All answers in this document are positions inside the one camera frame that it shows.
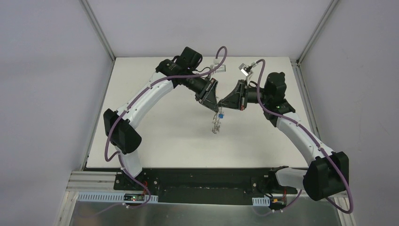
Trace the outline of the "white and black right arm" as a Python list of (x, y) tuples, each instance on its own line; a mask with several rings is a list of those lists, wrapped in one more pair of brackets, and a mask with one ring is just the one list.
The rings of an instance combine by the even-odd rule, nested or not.
[(218, 105), (243, 111), (249, 103), (259, 104), (265, 118), (288, 137), (305, 159), (307, 170), (288, 166), (273, 168), (267, 180), (271, 192), (279, 193), (288, 186), (305, 190), (310, 198), (319, 201), (346, 191), (348, 198), (352, 199), (348, 156), (333, 151), (308, 131), (285, 99), (286, 89), (284, 73), (270, 73), (263, 88), (239, 80), (235, 89)]

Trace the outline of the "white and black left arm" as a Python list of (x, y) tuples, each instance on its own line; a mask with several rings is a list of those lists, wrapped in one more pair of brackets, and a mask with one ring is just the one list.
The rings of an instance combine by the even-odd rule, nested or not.
[(142, 165), (138, 156), (138, 147), (142, 137), (136, 131), (143, 117), (166, 94), (179, 85), (185, 86), (195, 94), (195, 100), (204, 107), (218, 111), (216, 87), (218, 81), (212, 74), (223, 66), (227, 57), (227, 48), (222, 46), (215, 56), (210, 70), (197, 73), (203, 56), (190, 47), (173, 59), (165, 59), (159, 63), (147, 84), (131, 100), (117, 110), (107, 109), (104, 114), (104, 127), (107, 135), (104, 157), (109, 162), (118, 156), (121, 170), (127, 175), (125, 183), (131, 190), (139, 190), (143, 186), (143, 177), (139, 175)]

